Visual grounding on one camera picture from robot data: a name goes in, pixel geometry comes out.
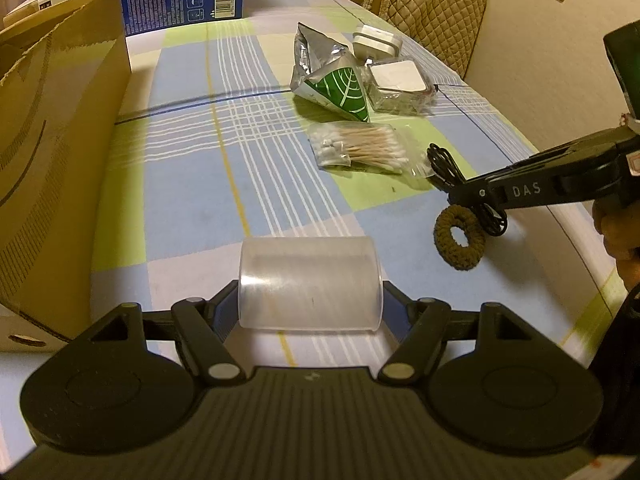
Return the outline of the person's right hand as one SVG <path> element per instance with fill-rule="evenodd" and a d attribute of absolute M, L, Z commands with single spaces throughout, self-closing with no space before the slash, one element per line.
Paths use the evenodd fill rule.
<path fill-rule="evenodd" d="M 617 274 L 628 292 L 640 281 L 640 207 L 635 202 L 627 208 L 606 212 L 602 200 L 592 205 L 596 231 L 603 236 L 606 252 L 615 260 Z"/>

